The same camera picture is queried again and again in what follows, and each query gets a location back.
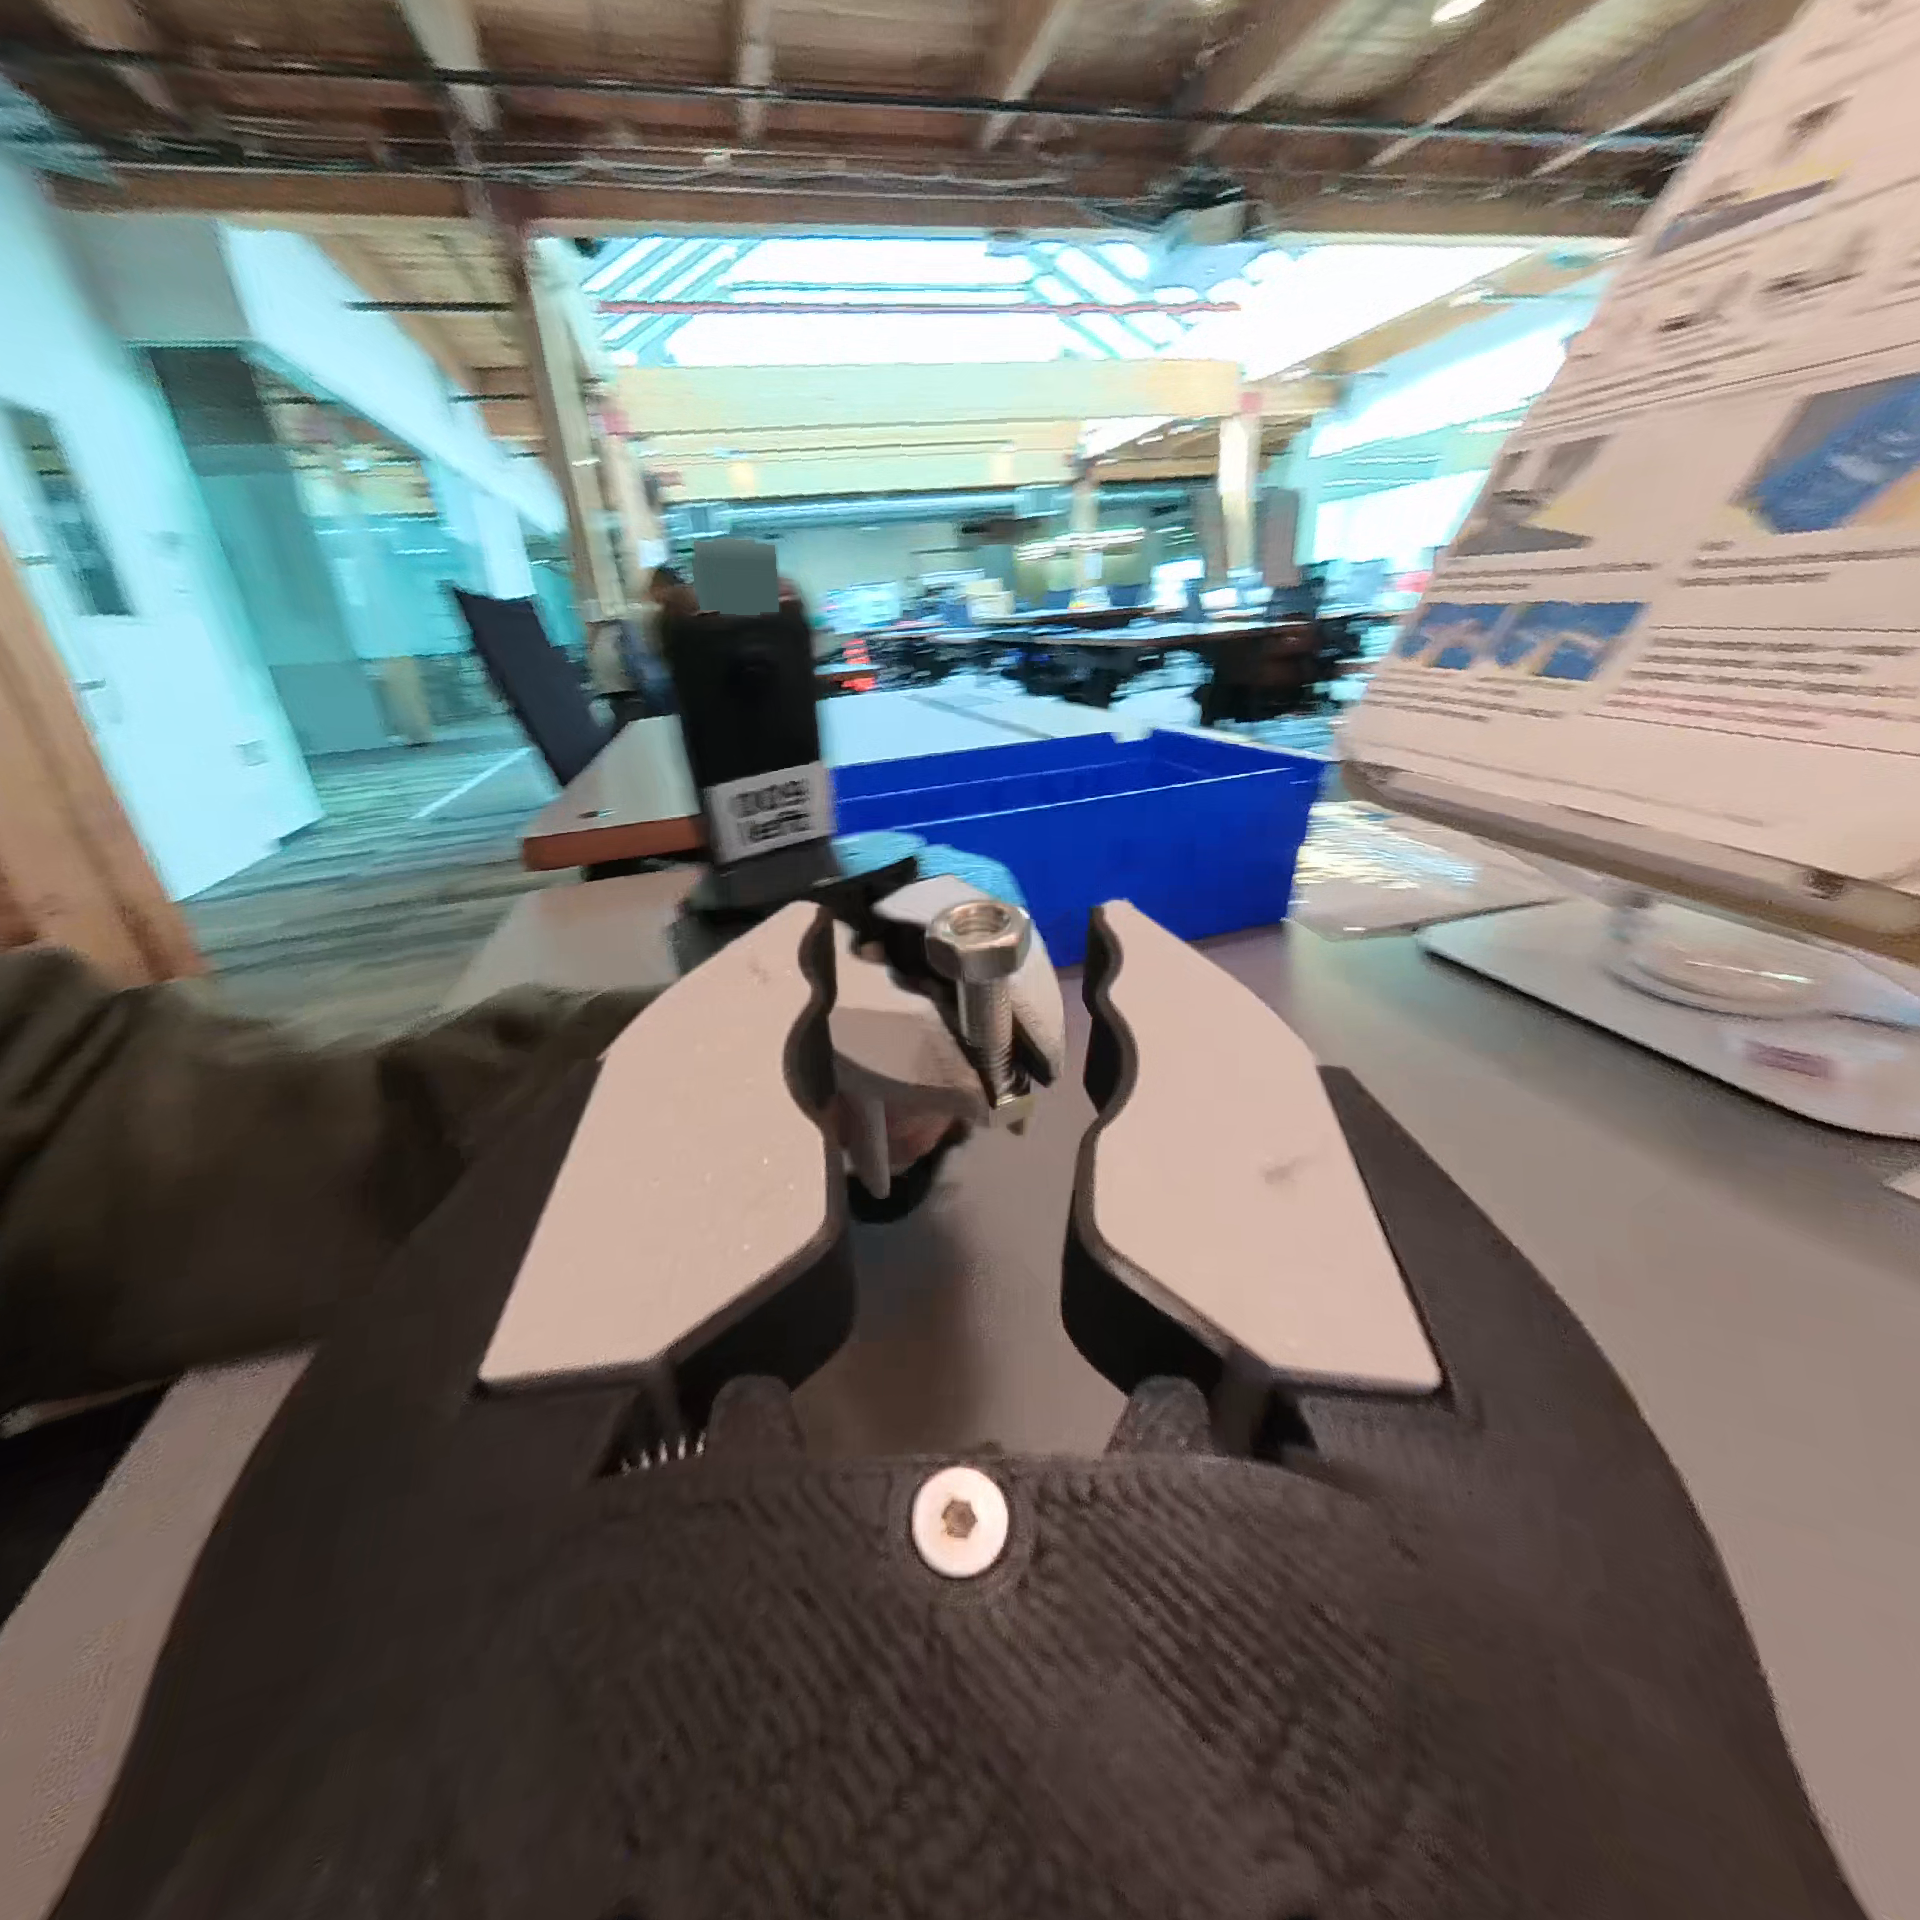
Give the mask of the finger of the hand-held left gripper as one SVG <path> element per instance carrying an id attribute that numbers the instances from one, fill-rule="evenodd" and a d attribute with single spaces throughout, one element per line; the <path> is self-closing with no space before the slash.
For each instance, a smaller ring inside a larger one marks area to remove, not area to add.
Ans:
<path id="1" fill-rule="evenodd" d="M 997 902 L 1025 913 L 1029 946 L 1006 987 L 1013 1017 L 1013 1067 L 1033 1089 L 1050 1089 L 1065 1071 L 1065 995 L 1054 954 L 1039 933 L 1039 918 L 1021 897 L 1016 878 L 997 859 L 957 848 L 918 848 L 916 877 L 854 913 L 854 950 L 882 962 L 904 992 L 930 999 L 967 1051 L 957 1016 L 957 985 L 940 975 L 926 950 L 927 927 L 961 902 Z"/>
<path id="2" fill-rule="evenodd" d="M 847 1170 L 863 1193 L 892 1193 L 882 1109 L 930 1109 L 989 1121 L 970 1058 L 952 1042 L 930 1002 L 908 1013 L 836 1006 L 829 1016 L 836 1129 Z"/>

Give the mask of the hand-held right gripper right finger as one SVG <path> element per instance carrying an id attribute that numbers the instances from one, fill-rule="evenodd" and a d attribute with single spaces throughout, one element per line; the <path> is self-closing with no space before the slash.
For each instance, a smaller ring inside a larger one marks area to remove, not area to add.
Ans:
<path id="1" fill-rule="evenodd" d="M 1088 927 L 1086 1089 L 1063 1328 L 1121 1392 L 1328 1391 L 1425 1402 L 1424 1314 L 1290 1027 L 1141 909 Z"/>

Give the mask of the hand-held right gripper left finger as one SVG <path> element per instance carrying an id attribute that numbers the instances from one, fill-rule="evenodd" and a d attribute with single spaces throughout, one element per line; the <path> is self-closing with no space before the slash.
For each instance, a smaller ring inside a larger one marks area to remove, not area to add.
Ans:
<path id="1" fill-rule="evenodd" d="M 477 1362 L 492 1392 L 788 1389 L 852 1330 L 832 1125 L 833 921 L 790 904 L 655 998 L 592 1071 Z"/>

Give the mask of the silver hex nut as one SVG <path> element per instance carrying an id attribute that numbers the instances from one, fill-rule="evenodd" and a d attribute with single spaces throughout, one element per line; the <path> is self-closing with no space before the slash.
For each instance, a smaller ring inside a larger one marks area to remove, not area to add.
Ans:
<path id="1" fill-rule="evenodd" d="M 949 904 L 922 931 L 927 965 L 954 987 L 998 987 L 1018 975 L 1031 945 L 1025 913 L 988 897 Z"/>

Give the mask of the silver bolt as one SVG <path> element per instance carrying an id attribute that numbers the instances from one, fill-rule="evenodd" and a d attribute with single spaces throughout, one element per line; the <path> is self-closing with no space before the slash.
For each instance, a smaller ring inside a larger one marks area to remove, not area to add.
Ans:
<path id="1" fill-rule="evenodd" d="M 974 1063 L 991 1128 L 1023 1135 L 1037 1093 L 1014 1006 L 1014 976 L 965 978 L 952 990 L 960 1042 Z"/>

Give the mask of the blue storage bin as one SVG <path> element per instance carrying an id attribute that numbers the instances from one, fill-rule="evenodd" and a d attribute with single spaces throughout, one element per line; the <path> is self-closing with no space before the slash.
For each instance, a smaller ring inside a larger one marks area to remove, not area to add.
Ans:
<path id="1" fill-rule="evenodd" d="M 852 763 L 832 795 L 842 833 L 1002 869 L 1065 970 L 1111 902 L 1185 942 L 1281 925 L 1326 777 L 1316 757 L 1160 728 Z"/>

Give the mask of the person's left forearm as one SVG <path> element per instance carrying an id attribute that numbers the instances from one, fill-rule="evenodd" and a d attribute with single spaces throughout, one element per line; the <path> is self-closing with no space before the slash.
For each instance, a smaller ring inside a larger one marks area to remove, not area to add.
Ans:
<path id="1" fill-rule="evenodd" d="M 653 999 L 514 990 L 320 1046 L 185 983 L 5 952 L 5 1416 L 314 1345 Z"/>

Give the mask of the grey desk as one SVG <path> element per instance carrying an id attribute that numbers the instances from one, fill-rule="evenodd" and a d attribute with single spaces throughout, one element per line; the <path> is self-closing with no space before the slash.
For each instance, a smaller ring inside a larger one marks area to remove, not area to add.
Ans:
<path id="1" fill-rule="evenodd" d="M 663 995 L 685 889 L 521 897 L 449 1003 Z M 1412 941 L 1199 954 L 1434 1398 L 1079 1355 L 1086 1006 L 814 1378 L 485 1391 L 601 1055 L 314 1345 L 23 1410 L 5 1915 L 1914 1915 L 1914 1150 Z"/>

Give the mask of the wood-edged grey table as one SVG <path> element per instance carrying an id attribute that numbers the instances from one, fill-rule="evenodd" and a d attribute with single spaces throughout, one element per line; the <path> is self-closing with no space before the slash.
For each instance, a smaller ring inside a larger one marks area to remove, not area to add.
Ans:
<path id="1" fill-rule="evenodd" d="M 817 703 L 828 767 L 968 755 L 1025 741 L 1121 737 L 1113 714 L 1044 698 L 970 688 L 908 688 Z M 680 726 L 649 719 L 620 733 L 524 827 L 528 874 L 605 869 L 704 853 L 704 811 Z"/>

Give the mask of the black office chair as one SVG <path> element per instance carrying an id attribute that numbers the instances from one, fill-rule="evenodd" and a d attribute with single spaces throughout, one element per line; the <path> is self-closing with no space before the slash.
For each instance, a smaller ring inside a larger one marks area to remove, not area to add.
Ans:
<path id="1" fill-rule="evenodd" d="M 585 673 L 548 639 L 537 602 L 447 585 L 470 647 L 496 698 L 518 723 L 556 786 L 580 779 L 620 723 L 599 704 Z"/>

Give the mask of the row of wooden office desks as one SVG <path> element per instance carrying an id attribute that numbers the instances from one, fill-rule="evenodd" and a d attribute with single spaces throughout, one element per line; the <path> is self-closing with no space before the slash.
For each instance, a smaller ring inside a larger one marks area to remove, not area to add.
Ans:
<path id="1" fill-rule="evenodd" d="M 1306 568 L 1290 589 L 1228 591 L 1221 609 L 1191 593 L 1176 610 L 900 618 L 836 640 L 829 662 L 887 688 L 975 678 L 1101 712 L 1191 667 L 1198 723 L 1215 730 L 1333 714 L 1384 656 L 1402 616 L 1402 607 L 1341 599 L 1326 568 Z"/>

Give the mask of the clear laminated sheet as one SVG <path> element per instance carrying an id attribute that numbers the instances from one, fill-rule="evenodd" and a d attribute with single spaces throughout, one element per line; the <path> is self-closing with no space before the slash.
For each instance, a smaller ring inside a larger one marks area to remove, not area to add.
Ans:
<path id="1" fill-rule="evenodd" d="M 1293 862 L 1286 925 L 1333 942 L 1398 937 L 1565 898 L 1548 872 L 1471 835 L 1322 801 Z"/>

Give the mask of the wooden pillar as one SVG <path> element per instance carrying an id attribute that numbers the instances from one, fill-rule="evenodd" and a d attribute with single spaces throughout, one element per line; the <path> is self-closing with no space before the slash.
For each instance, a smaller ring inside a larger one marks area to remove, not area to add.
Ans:
<path id="1" fill-rule="evenodd" d="M 1 551 L 1 950 L 68 950 L 118 985 L 205 975 Z"/>

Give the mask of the printed instruction sheet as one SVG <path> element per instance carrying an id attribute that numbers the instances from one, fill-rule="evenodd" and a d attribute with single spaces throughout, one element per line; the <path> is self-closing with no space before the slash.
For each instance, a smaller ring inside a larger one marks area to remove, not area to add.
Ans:
<path id="1" fill-rule="evenodd" d="M 1808 6 L 1670 181 L 1345 762 L 1914 891 L 1917 7 Z"/>

